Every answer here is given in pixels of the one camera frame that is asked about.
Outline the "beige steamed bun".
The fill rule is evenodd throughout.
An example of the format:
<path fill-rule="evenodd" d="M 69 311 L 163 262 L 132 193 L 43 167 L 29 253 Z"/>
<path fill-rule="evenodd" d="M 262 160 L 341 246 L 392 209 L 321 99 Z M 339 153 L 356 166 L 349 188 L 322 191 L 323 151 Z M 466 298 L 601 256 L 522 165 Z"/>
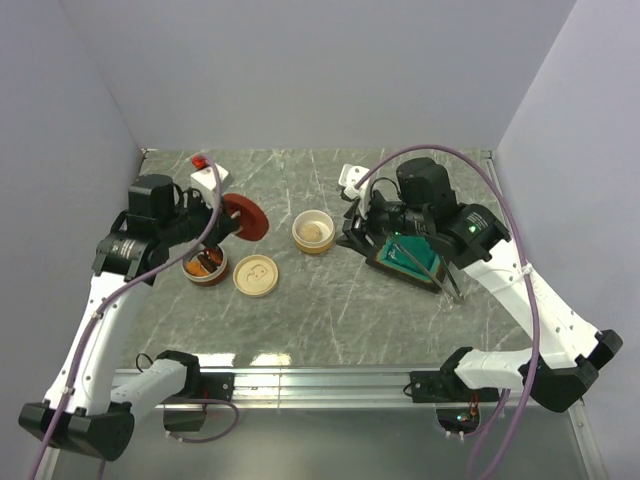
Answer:
<path fill-rule="evenodd" d="M 307 222 L 299 227 L 298 235 L 305 242 L 317 243 L 323 239 L 323 230 L 318 224 Z"/>

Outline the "orange fried chicken piece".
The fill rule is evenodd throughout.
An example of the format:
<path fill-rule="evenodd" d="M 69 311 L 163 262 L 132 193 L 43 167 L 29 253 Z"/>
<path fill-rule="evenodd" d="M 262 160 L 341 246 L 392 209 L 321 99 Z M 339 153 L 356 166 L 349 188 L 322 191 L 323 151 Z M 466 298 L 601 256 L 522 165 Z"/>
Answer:
<path fill-rule="evenodd" d="M 186 264 L 185 271 L 193 277 L 206 277 L 209 273 L 202 268 L 199 261 L 190 261 Z"/>

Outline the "dark brown sausage piece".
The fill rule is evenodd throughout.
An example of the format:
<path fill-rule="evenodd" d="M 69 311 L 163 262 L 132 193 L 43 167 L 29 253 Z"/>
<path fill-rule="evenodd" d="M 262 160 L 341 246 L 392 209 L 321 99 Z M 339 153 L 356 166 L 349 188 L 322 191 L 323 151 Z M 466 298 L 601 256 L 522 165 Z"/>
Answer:
<path fill-rule="evenodd" d="M 202 268 L 206 270 L 209 274 L 212 274 L 218 268 L 218 265 L 211 260 L 211 258 L 206 254 L 202 253 L 197 256 Z"/>

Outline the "red-brown sausage piece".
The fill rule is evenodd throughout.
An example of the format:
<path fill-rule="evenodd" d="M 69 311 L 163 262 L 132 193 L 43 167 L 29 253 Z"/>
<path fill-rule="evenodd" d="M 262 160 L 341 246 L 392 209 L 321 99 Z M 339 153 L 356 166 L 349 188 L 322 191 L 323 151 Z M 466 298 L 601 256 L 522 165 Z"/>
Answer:
<path fill-rule="evenodd" d="M 224 254 L 219 249 L 209 249 L 208 250 L 209 258 L 216 265 L 221 265 L 224 260 Z"/>

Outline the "red round lid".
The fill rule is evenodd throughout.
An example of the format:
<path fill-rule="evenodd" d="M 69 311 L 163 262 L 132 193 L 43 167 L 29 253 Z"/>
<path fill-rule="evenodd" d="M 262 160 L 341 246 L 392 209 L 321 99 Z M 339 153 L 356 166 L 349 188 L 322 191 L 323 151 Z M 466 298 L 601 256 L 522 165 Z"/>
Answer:
<path fill-rule="evenodd" d="M 237 221 L 234 235 L 246 241 L 257 242 L 269 231 L 269 220 L 264 211 L 249 198 L 228 193 L 224 205 L 230 217 Z"/>

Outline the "cream round lid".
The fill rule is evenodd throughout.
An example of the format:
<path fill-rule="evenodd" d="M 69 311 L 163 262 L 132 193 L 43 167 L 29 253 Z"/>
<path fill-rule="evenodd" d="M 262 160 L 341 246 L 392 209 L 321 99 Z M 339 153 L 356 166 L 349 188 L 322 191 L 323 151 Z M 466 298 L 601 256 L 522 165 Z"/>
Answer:
<path fill-rule="evenodd" d="M 277 286 L 279 270 L 276 263 L 264 255 L 250 255 L 238 262 L 233 271 L 235 287 L 249 297 L 263 297 Z"/>

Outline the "steel serving tongs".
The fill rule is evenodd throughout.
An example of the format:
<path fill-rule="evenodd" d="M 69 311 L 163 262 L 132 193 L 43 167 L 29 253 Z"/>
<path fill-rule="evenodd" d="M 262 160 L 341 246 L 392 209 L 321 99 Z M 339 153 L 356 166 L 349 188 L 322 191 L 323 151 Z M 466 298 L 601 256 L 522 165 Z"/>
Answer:
<path fill-rule="evenodd" d="M 465 300 L 459 286 L 457 285 L 449 267 L 441 256 L 438 256 L 438 266 L 444 272 L 444 277 L 440 279 L 438 274 L 432 273 L 427 269 L 414 255 L 412 255 L 399 241 L 397 236 L 389 238 L 391 243 L 396 246 L 416 267 L 418 267 L 426 276 L 428 276 L 434 284 L 436 284 L 442 293 L 449 296 L 454 303 L 462 304 Z"/>

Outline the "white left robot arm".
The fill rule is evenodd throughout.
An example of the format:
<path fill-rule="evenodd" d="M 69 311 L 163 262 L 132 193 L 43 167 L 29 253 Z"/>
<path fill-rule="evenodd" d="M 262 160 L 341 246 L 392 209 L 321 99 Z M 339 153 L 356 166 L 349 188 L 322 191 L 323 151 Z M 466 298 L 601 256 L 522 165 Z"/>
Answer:
<path fill-rule="evenodd" d="M 112 382 L 126 336 L 156 276 L 174 265 L 170 248 L 213 247 L 233 228 L 222 194 L 232 177 L 207 167 L 181 190 L 163 174 L 143 175 L 129 188 L 127 209 L 99 242 L 90 293 L 66 360 L 40 402 L 26 403 L 20 426 L 53 447 L 102 461 L 118 459 L 135 425 L 158 404 L 211 393 L 196 356 L 165 351 L 139 377 Z"/>

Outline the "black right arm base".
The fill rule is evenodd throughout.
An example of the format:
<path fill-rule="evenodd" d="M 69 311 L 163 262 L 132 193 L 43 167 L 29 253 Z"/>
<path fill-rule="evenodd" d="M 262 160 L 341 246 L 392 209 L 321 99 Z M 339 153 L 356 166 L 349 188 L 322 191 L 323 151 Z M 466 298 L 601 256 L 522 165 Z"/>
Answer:
<path fill-rule="evenodd" d="M 413 403 L 468 403 L 471 401 L 497 402 L 500 398 L 496 388 L 472 390 L 455 374 L 442 373 L 439 370 L 412 371 L 409 383 L 403 393 Z"/>

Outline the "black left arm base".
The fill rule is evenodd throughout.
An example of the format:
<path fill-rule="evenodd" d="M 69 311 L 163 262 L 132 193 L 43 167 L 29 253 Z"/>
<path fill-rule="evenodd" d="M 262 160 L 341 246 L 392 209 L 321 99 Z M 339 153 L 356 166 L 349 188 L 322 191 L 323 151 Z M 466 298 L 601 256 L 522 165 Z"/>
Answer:
<path fill-rule="evenodd" d="M 169 397 L 163 405 L 163 426 L 170 433 L 196 433 L 215 407 L 226 408 L 234 392 L 231 372 L 201 373 L 194 389 Z"/>

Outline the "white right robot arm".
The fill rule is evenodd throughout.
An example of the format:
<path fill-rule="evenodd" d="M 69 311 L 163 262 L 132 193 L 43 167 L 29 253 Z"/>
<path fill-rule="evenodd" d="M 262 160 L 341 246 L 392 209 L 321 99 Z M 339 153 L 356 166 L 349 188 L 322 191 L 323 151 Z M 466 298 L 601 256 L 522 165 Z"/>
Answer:
<path fill-rule="evenodd" d="M 428 279 L 440 279 L 452 264 L 482 285 L 537 346 L 512 352 L 458 348 L 435 374 L 413 380 L 413 395 L 426 402 L 455 402 L 474 392 L 495 401 L 503 389 L 531 387 L 531 397 L 564 412 L 594 384 L 600 370 L 623 345 L 613 330 L 599 330 L 576 314 L 530 265 L 521 265 L 515 239 L 487 207 L 461 203 L 447 170 L 428 157 L 396 170 L 399 195 L 388 201 L 374 190 L 368 169 L 346 164 L 338 184 L 351 206 L 339 245 L 369 263 L 395 247 L 397 237 L 417 240 L 432 252 L 427 267 L 416 254 L 407 259 Z"/>

